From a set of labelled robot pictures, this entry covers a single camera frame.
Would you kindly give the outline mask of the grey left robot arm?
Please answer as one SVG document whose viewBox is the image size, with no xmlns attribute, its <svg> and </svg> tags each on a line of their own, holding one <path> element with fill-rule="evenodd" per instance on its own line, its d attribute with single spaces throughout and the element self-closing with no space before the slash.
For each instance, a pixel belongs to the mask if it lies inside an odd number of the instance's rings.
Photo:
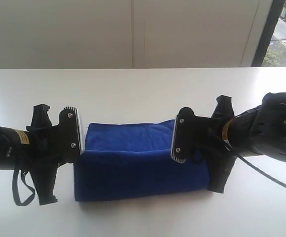
<svg viewBox="0 0 286 237">
<path fill-rule="evenodd" d="M 27 206 L 35 197 L 40 205 L 58 201 L 54 186 L 61 158 L 49 109 L 46 104 L 34 106 L 25 130 L 0 126 L 0 170 L 13 170 L 11 188 L 17 206 Z"/>
</svg>

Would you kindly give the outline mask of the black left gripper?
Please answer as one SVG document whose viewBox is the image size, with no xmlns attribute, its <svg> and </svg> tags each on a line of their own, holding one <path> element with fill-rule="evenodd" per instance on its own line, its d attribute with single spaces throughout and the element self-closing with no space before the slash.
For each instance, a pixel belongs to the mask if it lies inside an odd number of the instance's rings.
<svg viewBox="0 0 286 237">
<path fill-rule="evenodd" d="M 54 185 L 59 163 L 52 154 L 49 109 L 46 104 L 34 106 L 31 124 L 26 126 L 25 131 L 29 144 L 26 148 L 23 144 L 17 150 L 17 178 L 32 192 L 25 201 L 21 201 L 17 194 L 17 205 L 29 205 L 36 196 L 40 205 L 58 201 Z"/>
</svg>

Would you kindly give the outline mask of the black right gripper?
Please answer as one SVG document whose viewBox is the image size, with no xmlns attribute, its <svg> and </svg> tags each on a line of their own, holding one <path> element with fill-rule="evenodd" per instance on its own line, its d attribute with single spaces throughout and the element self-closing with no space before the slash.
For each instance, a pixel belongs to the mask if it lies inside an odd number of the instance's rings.
<svg viewBox="0 0 286 237">
<path fill-rule="evenodd" d="M 195 144 L 200 149 L 202 162 L 194 189 L 223 193 L 236 158 L 226 147 L 222 132 L 235 116 L 231 97 L 220 95 L 216 101 L 210 118 L 197 116 L 195 119 Z"/>
</svg>

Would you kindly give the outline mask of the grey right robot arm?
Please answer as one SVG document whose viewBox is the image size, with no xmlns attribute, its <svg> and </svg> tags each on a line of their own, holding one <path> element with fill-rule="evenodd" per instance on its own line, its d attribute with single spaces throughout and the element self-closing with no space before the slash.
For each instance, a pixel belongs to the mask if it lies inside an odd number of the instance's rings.
<svg viewBox="0 0 286 237">
<path fill-rule="evenodd" d="M 261 105 L 237 116 L 231 99 L 222 96 L 212 117 L 196 117 L 195 128 L 196 146 L 208 165 L 208 190 L 223 193 L 239 157 L 286 162 L 286 93 L 268 93 Z"/>
</svg>

